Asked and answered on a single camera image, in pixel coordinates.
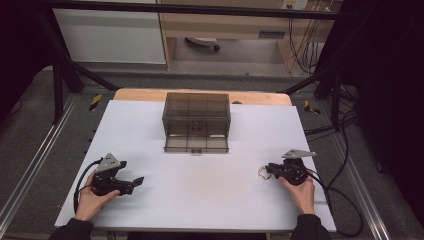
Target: person's right hand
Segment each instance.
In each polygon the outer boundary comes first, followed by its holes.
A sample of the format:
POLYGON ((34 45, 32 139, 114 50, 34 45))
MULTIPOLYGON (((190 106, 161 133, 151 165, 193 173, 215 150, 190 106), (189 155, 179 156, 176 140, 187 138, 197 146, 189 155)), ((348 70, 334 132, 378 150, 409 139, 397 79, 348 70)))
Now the person's right hand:
POLYGON ((85 183, 84 189, 80 192, 80 201, 75 214, 75 219, 81 221, 90 221, 103 206, 119 195, 119 190, 112 191, 104 196, 97 196, 91 191, 90 184, 93 180, 94 173, 90 174, 85 183))
POLYGON ((308 176, 305 182, 298 186, 291 185, 284 177, 279 177, 278 180, 289 190, 293 201, 302 214, 315 214, 315 186, 311 176, 308 176))

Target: white table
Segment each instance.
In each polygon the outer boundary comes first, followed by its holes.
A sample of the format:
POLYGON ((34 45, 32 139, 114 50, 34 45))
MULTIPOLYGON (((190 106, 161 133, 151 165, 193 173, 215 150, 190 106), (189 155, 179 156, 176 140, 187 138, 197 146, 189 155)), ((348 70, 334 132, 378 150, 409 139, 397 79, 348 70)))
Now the white table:
MULTIPOLYGON (((274 178, 257 176, 260 166, 282 163, 281 155, 291 148, 309 150, 295 107, 232 104, 229 153, 200 156, 164 152, 163 107, 164 102, 109 102, 56 226, 74 217, 72 196, 82 171, 110 152, 128 162, 118 179, 145 180, 132 195, 108 203, 93 219, 96 228, 280 232, 295 227, 299 212, 288 191, 274 178)), ((303 160, 315 170, 312 158, 303 160)), ((316 214, 335 231, 324 193, 315 185, 316 214)))

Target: small item on floor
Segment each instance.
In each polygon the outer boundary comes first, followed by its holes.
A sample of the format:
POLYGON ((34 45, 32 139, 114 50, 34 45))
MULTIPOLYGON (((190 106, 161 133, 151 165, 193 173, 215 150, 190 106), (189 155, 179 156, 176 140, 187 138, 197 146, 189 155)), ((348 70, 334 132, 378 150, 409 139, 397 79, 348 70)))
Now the small item on floor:
POLYGON ((309 106, 308 100, 305 100, 305 112, 313 112, 315 114, 321 114, 319 109, 314 109, 309 106))
POLYGON ((90 105, 90 108, 88 109, 88 111, 90 111, 90 112, 96 111, 96 107, 99 104, 101 98, 102 98, 102 94, 97 94, 94 97, 93 101, 91 102, 91 105, 90 105))

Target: white object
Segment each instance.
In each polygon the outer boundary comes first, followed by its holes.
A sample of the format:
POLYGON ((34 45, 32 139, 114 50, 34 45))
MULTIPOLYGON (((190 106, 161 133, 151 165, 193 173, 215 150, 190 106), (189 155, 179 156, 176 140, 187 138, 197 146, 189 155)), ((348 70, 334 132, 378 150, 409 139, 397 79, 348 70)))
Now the white object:
MULTIPOLYGON (((132 195, 109 202, 93 220, 96 228, 279 232, 296 226, 289 192, 257 176, 260 166, 282 162, 281 152, 309 150, 295 107, 231 105, 229 153, 202 155, 164 152, 163 109, 163 102, 109 102, 56 226, 74 216, 72 196, 83 170, 108 152, 128 162, 117 179, 145 179, 132 195)), ((304 164, 315 170, 311 157, 304 164)), ((315 200, 322 224, 335 231, 318 184, 315 200)))
POLYGON ((190 42, 204 45, 204 46, 215 46, 218 44, 215 38, 187 38, 190 42))
MULTIPOLYGON (((154 0, 107 1, 156 3, 154 0)), ((157 13, 68 9, 56 9, 54 13, 75 61, 165 64, 157 13)))

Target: aluminum rail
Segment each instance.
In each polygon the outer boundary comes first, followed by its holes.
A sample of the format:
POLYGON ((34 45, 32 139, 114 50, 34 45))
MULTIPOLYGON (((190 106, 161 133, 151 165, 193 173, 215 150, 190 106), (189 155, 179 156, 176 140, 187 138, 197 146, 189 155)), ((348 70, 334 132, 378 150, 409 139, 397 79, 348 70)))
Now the aluminum rail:
MULTIPOLYGON (((323 116, 327 123, 330 123, 330 110, 328 109, 328 106, 321 102, 319 105, 323 110, 323 116)), ((337 132, 334 133, 332 137, 337 145, 340 159, 343 161, 345 157, 344 153, 346 150, 346 144, 343 140, 342 134, 337 132)), ((355 191, 356 197, 358 198, 359 204, 361 205, 362 211, 368 221, 368 225, 374 235, 374 238, 376 240, 390 240, 389 232, 381 219, 380 213, 374 204, 371 194, 355 166, 355 161, 350 156, 348 156, 345 171, 352 183, 353 190, 355 191)))
POLYGON ((3 235, 6 233, 6 230, 9 227, 16 212, 18 211, 19 206, 23 202, 38 172, 43 166, 43 163, 46 160, 50 150, 52 149, 57 137, 68 120, 77 99, 77 94, 70 95, 64 107, 65 112, 62 118, 57 124, 50 128, 49 133, 47 134, 37 153, 34 155, 25 173, 22 175, 21 180, 15 187, 15 190, 12 192, 6 204, 0 211, 0 239, 2 239, 3 235))
POLYGON ((347 12, 318 12, 265 8, 241 8, 178 4, 148 4, 148 3, 117 3, 72 0, 36 0, 38 6, 55 9, 119 11, 119 12, 155 12, 155 13, 182 13, 208 14, 249 17, 293 18, 293 19, 321 19, 321 20, 349 20, 359 17, 357 13, 347 12))

